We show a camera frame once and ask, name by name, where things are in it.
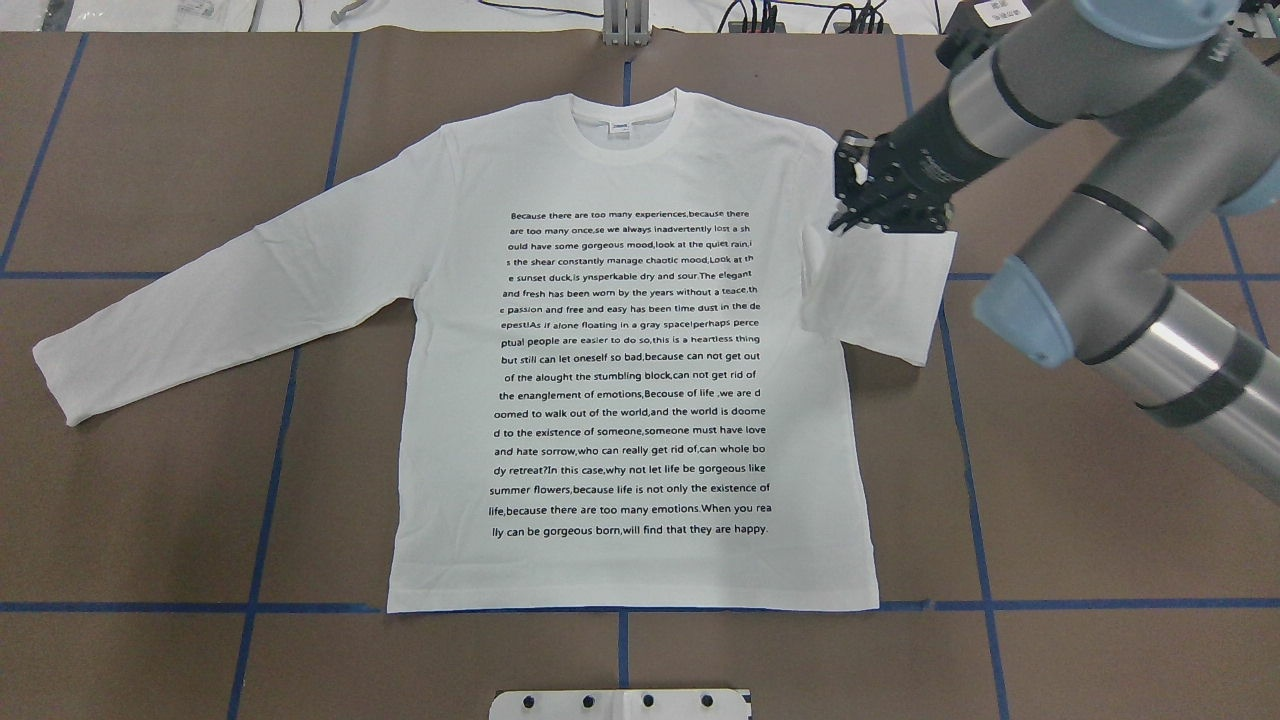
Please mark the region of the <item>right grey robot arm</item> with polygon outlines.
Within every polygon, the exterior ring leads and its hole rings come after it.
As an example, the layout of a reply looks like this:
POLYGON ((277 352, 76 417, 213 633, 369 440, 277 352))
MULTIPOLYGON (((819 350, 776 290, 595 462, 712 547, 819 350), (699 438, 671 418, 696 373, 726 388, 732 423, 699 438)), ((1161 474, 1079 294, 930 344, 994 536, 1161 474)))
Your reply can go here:
POLYGON ((975 318, 1030 360, 1076 359, 1277 498, 1277 357, 1160 272, 1203 217, 1277 200, 1277 77, 1235 1, 1046 1, 937 51, 945 88, 835 154, 831 225, 941 232, 951 197, 1071 120, 1117 142, 991 278, 975 318))

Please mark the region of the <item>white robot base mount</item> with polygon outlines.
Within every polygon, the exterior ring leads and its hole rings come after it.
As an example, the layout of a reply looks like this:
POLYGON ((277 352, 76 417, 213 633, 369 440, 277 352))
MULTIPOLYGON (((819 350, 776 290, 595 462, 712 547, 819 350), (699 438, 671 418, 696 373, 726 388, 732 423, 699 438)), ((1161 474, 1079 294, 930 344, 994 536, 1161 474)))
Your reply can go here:
POLYGON ((735 689, 507 691, 490 719, 751 719, 751 696, 735 689))

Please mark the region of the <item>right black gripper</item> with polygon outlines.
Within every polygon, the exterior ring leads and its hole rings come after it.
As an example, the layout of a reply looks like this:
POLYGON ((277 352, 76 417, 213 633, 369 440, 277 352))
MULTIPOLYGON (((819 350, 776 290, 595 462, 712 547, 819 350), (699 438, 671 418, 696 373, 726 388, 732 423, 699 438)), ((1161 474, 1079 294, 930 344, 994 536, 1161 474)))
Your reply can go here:
POLYGON ((941 233, 948 229, 951 205, 922 188, 902 169, 901 154, 887 135, 869 138, 847 129, 835 150, 833 232, 878 225, 886 233, 941 233))

